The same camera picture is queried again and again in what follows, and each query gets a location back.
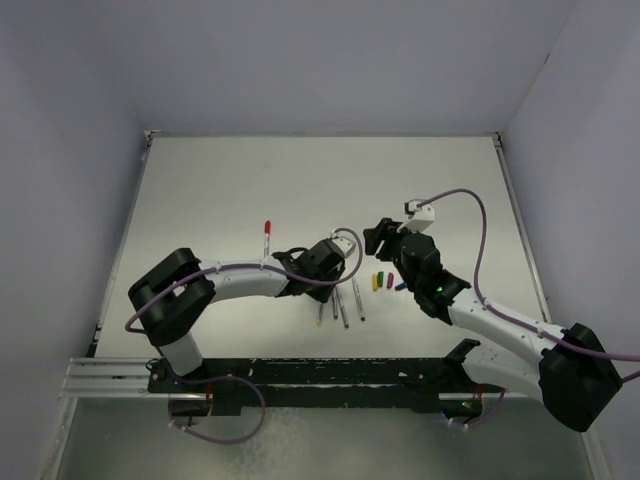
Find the yellow pen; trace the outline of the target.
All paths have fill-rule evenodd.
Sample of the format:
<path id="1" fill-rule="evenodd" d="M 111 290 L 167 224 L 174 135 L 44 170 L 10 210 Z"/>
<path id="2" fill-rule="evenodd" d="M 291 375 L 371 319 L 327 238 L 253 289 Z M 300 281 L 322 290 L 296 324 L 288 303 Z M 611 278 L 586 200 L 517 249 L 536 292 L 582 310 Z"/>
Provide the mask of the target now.
<path id="1" fill-rule="evenodd" d="M 315 324 L 318 327 L 321 326 L 323 322 L 324 308 L 325 308 L 325 303 L 320 302 L 318 306 L 316 320 L 315 320 Z"/>

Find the red pen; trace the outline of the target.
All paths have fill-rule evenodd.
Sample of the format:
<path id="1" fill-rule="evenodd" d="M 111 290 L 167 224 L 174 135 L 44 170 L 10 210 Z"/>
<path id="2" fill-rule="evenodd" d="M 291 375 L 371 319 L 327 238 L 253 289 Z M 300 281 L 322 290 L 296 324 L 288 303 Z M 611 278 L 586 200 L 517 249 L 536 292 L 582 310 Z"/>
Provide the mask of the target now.
<path id="1" fill-rule="evenodd" d="M 267 258 L 270 255 L 271 233 L 266 235 L 264 233 L 264 245 L 263 245 L 263 258 Z"/>

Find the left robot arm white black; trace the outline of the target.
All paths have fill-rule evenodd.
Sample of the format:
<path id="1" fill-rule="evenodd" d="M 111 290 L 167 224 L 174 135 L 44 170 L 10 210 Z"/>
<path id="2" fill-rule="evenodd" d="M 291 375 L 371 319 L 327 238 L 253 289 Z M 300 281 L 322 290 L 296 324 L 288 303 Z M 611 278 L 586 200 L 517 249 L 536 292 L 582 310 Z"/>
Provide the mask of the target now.
<path id="1" fill-rule="evenodd" d="M 179 248 L 135 282 L 128 297 L 142 333 L 172 368 L 171 381 L 184 392 L 194 392 L 204 384 L 206 369 L 191 328 L 210 304 L 300 295 L 325 303 L 355 249 L 348 238 L 332 236 L 309 249 L 202 268 L 191 249 Z"/>

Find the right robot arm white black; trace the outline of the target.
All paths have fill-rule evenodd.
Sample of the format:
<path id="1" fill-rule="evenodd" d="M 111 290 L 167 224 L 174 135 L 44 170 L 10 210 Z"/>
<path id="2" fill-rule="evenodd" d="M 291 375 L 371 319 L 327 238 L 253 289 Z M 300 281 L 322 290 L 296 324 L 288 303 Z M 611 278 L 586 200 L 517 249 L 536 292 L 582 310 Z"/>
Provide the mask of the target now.
<path id="1" fill-rule="evenodd" d="M 588 327 L 498 311 L 443 267 L 430 236 L 406 224 L 383 218 L 363 235 L 366 254 L 394 265 L 423 313 L 487 339 L 445 366 L 452 389 L 477 383 L 523 394 L 577 432 L 587 431 L 621 390 L 621 376 Z"/>

